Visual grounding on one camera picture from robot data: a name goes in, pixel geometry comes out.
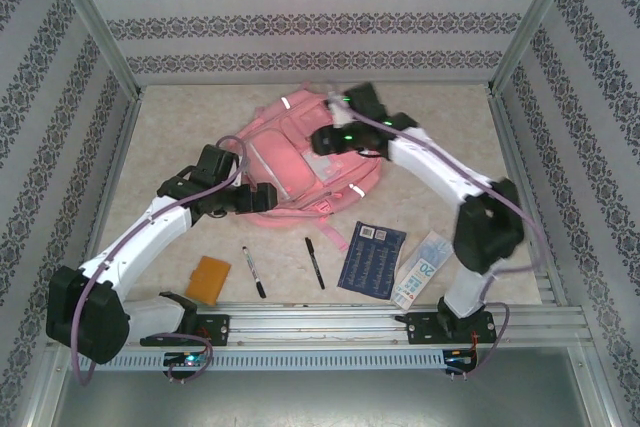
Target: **blue notebook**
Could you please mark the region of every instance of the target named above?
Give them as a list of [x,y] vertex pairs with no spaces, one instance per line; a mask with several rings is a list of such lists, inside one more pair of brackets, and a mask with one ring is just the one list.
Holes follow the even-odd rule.
[[338,287],[376,299],[391,298],[406,232],[356,223]]

